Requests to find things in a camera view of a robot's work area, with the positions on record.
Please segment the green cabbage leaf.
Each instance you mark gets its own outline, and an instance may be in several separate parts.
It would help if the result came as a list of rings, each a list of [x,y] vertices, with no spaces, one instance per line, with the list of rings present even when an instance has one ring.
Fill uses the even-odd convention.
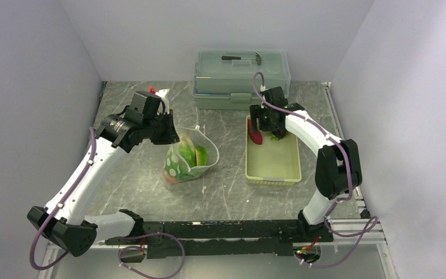
[[[191,169],[196,166],[193,141],[182,136],[180,142],[172,144],[164,161],[164,176],[175,177],[180,183],[195,179]]]

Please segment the clear dotted zip bag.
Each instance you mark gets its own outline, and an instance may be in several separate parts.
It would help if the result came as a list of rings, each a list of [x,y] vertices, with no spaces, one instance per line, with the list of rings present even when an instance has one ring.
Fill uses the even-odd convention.
[[[220,153],[200,126],[178,127],[179,142],[172,144],[166,154],[163,176],[171,184],[199,178],[218,163]]]

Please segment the watermelon slice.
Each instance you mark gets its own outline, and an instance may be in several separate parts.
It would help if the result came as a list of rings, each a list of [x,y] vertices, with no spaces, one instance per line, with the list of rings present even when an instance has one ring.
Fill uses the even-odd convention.
[[[195,146],[195,159],[197,166],[206,166],[208,162],[207,149],[203,146]]]

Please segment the orange peach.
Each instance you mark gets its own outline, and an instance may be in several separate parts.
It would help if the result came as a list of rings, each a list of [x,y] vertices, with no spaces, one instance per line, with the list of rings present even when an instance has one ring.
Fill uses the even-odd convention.
[[[170,184],[177,184],[179,181],[175,177],[164,176],[165,180]]]

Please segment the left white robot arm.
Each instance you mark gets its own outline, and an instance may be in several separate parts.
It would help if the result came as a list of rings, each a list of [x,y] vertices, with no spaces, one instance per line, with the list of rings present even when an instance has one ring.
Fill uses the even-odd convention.
[[[154,145],[179,141],[168,93],[168,89],[137,91],[122,112],[100,122],[85,157],[66,184],[44,207],[34,206],[27,215],[44,238],[75,257],[99,241],[122,237],[136,244],[143,238],[143,218],[136,213],[121,209],[115,214],[87,216],[87,210],[105,179],[135,146],[144,140]]]

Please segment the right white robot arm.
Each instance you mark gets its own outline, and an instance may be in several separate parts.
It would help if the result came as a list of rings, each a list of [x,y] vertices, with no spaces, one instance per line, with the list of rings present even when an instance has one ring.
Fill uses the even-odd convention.
[[[355,187],[362,183],[358,146],[352,139],[342,139],[319,125],[297,103],[289,103],[281,87],[256,91],[261,104],[250,107],[252,132],[269,132],[281,140],[294,135],[316,156],[316,190],[300,213],[297,235],[311,241],[319,234],[323,222],[337,203],[348,201]]]

